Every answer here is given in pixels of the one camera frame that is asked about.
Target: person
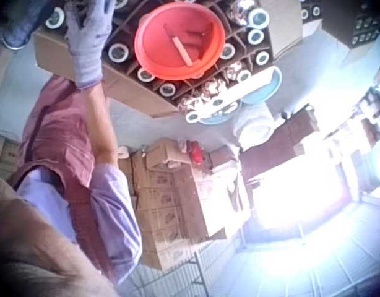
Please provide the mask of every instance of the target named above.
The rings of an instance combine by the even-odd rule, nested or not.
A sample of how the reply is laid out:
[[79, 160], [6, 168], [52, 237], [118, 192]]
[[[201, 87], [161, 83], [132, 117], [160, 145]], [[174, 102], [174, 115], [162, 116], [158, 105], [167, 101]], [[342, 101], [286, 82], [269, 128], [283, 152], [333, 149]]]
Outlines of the person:
[[65, 4], [76, 84], [52, 76], [26, 122], [12, 189], [0, 179], [0, 284], [11, 296], [116, 296], [142, 254], [103, 93], [115, 2], [89, 0], [83, 22]]

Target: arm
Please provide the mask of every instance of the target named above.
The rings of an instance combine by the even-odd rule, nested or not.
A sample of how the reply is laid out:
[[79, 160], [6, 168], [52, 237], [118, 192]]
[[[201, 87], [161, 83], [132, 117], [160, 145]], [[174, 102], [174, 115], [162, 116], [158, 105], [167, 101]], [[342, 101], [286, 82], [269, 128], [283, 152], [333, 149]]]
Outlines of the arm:
[[118, 167], [117, 139], [102, 85], [84, 90], [87, 129], [96, 164]]
[[101, 85], [101, 54], [111, 31], [116, 1], [88, 3], [83, 24], [74, 2], [66, 3], [67, 39], [76, 85], [84, 95], [87, 129], [97, 163], [89, 186], [91, 206], [111, 263], [123, 280], [138, 263], [142, 241], [126, 177], [118, 168], [117, 140]]
[[84, 95], [87, 129], [96, 164], [117, 163], [117, 140], [101, 86], [102, 50], [111, 32], [115, 0], [90, 0], [81, 22], [75, 1], [65, 5], [67, 42], [76, 85]]

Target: blue plate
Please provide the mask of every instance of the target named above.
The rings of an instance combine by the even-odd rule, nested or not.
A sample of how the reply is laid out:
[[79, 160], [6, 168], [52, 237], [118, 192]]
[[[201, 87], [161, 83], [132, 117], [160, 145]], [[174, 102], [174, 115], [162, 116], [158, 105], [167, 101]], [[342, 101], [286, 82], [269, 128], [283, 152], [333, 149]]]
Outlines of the blue plate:
[[222, 114], [220, 116], [211, 116], [210, 118], [200, 119], [200, 123], [204, 125], [217, 125], [224, 122], [227, 122], [229, 119], [231, 119], [235, 114], [237, 114], [242, 107], [241, 100], [238, 101], [237, 109], [232, 111], [229, 114]]
[[246, 104], [256, 104], [266, 101], [276, 93], [282, 82], [282, 72], [277, 66], [273, 66], [274, 72], [272, 73], [271, 83], [245, 95], [241, 101]]

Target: white plastic bag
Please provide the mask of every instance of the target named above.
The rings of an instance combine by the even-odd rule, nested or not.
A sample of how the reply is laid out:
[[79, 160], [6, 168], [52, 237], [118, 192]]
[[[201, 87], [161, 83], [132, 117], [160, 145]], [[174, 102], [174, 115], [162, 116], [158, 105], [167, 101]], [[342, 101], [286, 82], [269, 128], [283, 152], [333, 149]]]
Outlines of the white plastic bag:
[[274, 119], [265, 102], [244, 105], [236, 116], [234, 136], [243, 150], [260, 145], [274, 132]]

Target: red vest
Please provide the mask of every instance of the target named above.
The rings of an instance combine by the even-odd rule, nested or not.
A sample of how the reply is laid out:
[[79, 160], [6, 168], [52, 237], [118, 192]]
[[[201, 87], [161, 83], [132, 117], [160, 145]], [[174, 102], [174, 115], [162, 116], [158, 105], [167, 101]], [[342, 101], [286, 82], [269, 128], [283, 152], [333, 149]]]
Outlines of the red vest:
[[76, 86], [53, 76], [44, 86], [25, 125], [19, 169], [9, 184], [17, 190], [26, 174], [45, 166], [64, 186], [76, 239], [94, 266], [113, 283], [116, 275], [93, 217], [88, 189], [95, 159], [85, 124], [83, 98]]

